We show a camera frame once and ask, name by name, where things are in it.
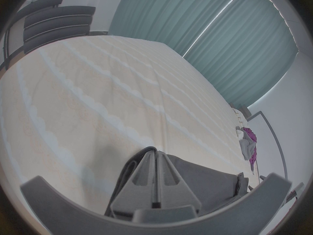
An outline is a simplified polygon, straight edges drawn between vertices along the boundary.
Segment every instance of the dark gray cloth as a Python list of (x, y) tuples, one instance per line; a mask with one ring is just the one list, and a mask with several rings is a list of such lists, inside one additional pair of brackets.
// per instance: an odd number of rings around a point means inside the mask
[(167, 155), (178, 173), (202, 203), (198, 216), (216, 211), (247, 194), (244, 173), (228, 174)]
[(249, 160), (254, 153), (256, 142), (254, 142), (249, 137), (248, 133), (243, 128), (240, 128), (239, 126), (237, 126), (236, 130), (241, 130), (244, 133), (244, 137), (243, 139), (239, 140), (239, 144), (241, 147), (242, 155), (244, 156), (245, 160)]

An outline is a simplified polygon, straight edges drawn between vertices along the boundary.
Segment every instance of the pile of clothes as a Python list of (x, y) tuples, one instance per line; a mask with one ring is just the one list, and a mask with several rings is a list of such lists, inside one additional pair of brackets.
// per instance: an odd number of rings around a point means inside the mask
[(250, 161), (251, 170), (254, 171), (254, 163), (256, 160), (256, 135), (250, 128), (239, 126), (236, 127), (239, 144), (242, 155), (245, 160)]

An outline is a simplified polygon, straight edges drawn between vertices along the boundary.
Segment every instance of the purple cloth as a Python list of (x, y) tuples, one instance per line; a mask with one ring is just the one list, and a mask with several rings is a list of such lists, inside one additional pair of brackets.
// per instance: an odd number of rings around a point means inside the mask
[[(248, 134), (248, 136), (254, 141), (256, 142), (256, 135), (252, 132), (252, 130), (250, 128), (245, 128), (243, 127), (243, 130), (246, 131), (246, 133)], [(254, 153), (252, 155), (252, 157), (249, 159), (250, 161), (250, 165), (251, 165), (251, 170), (253, 171), (254, 170), (254, 163), (255, 163), (255, 160), (256, 160), (256, 147), (254, 149)]]

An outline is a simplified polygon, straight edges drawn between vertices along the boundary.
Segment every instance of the green curtain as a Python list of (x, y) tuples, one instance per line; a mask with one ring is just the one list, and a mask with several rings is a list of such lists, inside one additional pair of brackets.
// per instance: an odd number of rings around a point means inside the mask
[[(109, 34), (165, 43), (181, 56), (230, 0), (121, 0)], [(185, 59), (236, 107), (249, 106), (290, 68), (298, 49), (269, 0), (234, 0)]]

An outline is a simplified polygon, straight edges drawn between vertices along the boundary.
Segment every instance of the beige bed sheet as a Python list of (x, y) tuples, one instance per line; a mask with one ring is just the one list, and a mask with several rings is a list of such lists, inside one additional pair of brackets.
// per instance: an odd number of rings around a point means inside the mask
[(146, 146), (258, 184), (238, 118), (186, 60), (158, 42), (88, 36), (43, 46), (0, 80), (0, 159), (13, 192), (41, 175), (103, 214), (124, 163)]

